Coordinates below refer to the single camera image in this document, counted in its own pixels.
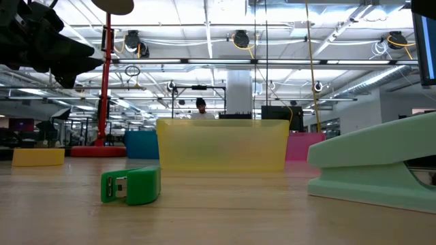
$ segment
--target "pink box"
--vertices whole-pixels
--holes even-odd
[[[323,142],[323,133],[290,133],[287,139],[286,161],[307,161],[311,145]]]

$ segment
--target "red base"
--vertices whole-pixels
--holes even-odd
[[[125,157],[124,146],[74,146],[72,157]]]

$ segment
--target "red pole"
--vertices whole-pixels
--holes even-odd
[[[102,80],[102,106],[100,108],[100,118],[98,120],[98,137],[95,140],[95,146],[104,146],[104,138],[106,136],[106,108],[108,107],[108,83],[109,83],[109,69],[110,58],[112,53],[112,34],[110,28],[110,14],[106,13],[106,60],[103,66],[103,80]]]

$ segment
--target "white column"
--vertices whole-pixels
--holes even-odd
[[[227,71],[227,114],[253,110],[253,86],[250,70]]]

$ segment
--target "computer monitor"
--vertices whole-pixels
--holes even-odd
[[[304,132],[305,126],[303,125],[302,117],[303,111],[300,106],[290,106],[294,116],[290,124],[290,131]],[[262,106],[262,120],[263,119],[282,119],[291,120],[291,112],[287,106]]]
[[[9,118],[9,129],[18,132],[33,132],[35,120],[32,118]]]
[[[414,14],[421,85],[436,85],[436,20]]]

